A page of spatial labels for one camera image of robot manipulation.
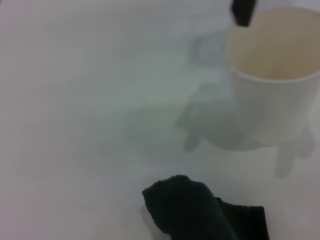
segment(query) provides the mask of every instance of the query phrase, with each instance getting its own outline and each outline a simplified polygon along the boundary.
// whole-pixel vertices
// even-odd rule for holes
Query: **white paper cup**
[[[228,37],[237,124],[263,145],[294,140],[320,84],[320,13],[284,7],[257,13]]]

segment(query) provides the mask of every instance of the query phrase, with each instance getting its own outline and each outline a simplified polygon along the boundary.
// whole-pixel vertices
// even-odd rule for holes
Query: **black cloth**
[[[172,240],[269,240],[262,206],[223,202],[187,176],[158,181],[142,195],[154,223]]]

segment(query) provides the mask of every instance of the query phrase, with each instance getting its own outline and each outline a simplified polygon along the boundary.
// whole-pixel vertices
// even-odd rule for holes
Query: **white table surface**
[[[3,0],[2,240],[167,240],[141,191],[176,174],[264,206],[271,240],[319,239],[320,100],[295,143],[239,135],[224,4]]]

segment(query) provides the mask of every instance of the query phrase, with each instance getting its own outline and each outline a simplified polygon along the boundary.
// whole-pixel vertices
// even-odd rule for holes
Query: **white surface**
[[[175,174],[265,206],[271,240],[319,239],[320,102],[261,148],[235,132],[222,3],[87,2],[0,6],[1,239],[168,239],[141,191]]]
[[[307,126],[320,84],[320,14],[283,7],[257,13],[227,40],[237,125],[250,139],[277,146]]]

